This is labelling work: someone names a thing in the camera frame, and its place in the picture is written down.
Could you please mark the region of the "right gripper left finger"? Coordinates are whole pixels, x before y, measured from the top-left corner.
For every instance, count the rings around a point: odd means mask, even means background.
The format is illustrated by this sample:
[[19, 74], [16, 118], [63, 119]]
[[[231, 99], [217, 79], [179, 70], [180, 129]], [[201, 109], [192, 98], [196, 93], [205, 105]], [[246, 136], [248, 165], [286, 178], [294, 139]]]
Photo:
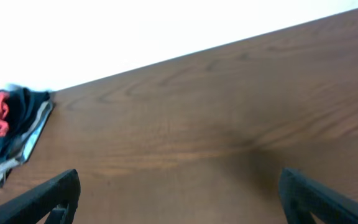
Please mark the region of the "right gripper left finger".
[[32, 190], [0, 205], [0, 224], [65, 224], [74, 220], [81, 186], [76, 170], [70, 169], [36, 186]]

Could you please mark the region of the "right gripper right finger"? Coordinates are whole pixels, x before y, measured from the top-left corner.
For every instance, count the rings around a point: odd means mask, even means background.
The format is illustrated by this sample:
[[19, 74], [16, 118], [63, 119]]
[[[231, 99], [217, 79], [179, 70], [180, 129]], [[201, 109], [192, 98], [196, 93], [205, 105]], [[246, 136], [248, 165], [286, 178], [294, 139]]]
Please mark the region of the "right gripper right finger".
[[310, 179], [297, 170], [284, 168], [278, 182], [280, 201], [290, 224], [357, 223], [358, 203]]

